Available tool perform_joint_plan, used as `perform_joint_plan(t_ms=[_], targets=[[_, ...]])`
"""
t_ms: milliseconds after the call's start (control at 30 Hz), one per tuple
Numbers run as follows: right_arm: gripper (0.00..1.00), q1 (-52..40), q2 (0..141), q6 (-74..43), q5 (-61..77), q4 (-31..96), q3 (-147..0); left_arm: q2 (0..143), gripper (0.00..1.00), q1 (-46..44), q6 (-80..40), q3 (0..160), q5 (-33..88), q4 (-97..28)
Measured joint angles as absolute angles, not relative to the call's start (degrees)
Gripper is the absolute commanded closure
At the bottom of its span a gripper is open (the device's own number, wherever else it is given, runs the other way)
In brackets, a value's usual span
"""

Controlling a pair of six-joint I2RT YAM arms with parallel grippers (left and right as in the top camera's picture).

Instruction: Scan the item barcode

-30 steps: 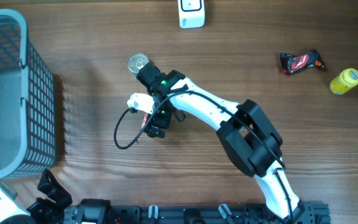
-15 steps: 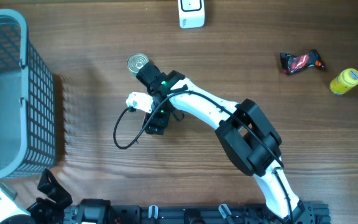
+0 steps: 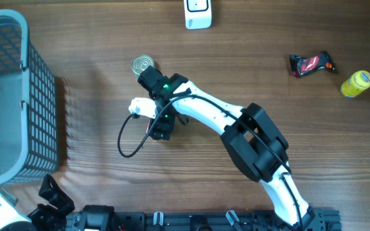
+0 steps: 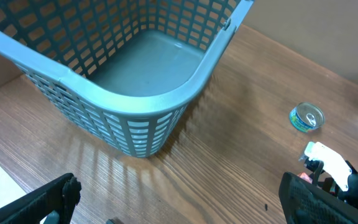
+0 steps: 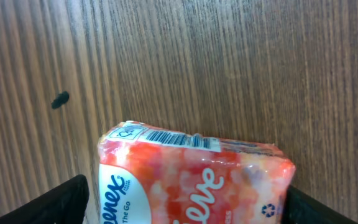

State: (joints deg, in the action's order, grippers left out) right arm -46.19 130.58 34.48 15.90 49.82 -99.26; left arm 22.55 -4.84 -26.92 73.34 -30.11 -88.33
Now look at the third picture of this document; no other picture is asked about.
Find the black red snack wrapper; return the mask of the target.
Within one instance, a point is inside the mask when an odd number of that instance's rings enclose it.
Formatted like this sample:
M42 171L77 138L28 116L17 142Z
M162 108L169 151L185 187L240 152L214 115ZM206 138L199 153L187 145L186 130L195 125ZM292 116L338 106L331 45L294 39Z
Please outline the black red snack wrapper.
M325 69L335 73L337 68L327 51L321 51L317 56L306 58L299 55L289 55L293 75L297 78L314 73L318 69Z

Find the yellow lidded small bottle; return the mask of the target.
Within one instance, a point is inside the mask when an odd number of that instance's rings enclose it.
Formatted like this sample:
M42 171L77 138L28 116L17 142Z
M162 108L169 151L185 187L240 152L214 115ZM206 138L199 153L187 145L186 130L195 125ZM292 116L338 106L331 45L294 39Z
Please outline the yellow lidded small bottle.
M370 87L370 73L357 71L340 87L341 93L347 98L354 98Z

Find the green labelled round container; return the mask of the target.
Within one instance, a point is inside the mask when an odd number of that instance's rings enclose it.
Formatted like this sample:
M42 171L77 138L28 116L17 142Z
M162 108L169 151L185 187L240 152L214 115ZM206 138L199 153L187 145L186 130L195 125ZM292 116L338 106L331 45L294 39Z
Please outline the green labelled round container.
M131 61L131 70L136 78L149 66L155 67L155 62L149 55L139 55Z

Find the red white small carton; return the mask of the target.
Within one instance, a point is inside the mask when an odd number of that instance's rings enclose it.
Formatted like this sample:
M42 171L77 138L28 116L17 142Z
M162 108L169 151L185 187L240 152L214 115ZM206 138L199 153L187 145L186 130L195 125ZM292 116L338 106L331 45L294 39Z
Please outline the red white small carton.
M153 122L154 122L154 119L149 120L147 128L146 128L146 133L148 133L150 131L150 127L152 126Z

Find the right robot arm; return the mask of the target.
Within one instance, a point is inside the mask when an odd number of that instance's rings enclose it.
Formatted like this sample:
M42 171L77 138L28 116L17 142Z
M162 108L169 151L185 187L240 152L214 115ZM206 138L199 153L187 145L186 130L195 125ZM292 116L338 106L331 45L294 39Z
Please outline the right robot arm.
M221 101L200 90L179 74L163 75L149 66L138 76L151 98L147 134L168 140L180 115L192 117L220 136L234 165L248 179L259 182L268 193L276 216L292 230L306 230L315 214L299 194L288 163L288 143L262 107L241 107Z

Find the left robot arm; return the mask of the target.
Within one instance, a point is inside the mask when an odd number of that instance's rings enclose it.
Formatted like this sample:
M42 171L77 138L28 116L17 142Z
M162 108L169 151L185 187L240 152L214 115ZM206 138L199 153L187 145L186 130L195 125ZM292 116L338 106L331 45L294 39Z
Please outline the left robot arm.
M74 201L49 174L43 178L39 196L48 201L48 204L38 204L37 208L27 215L29 220L10 221L0 230L65 230L68 225L72 230L123 230L123 225L112 206L86 205L83 210L72 216L72 221L67 220L67 216L75 210Z

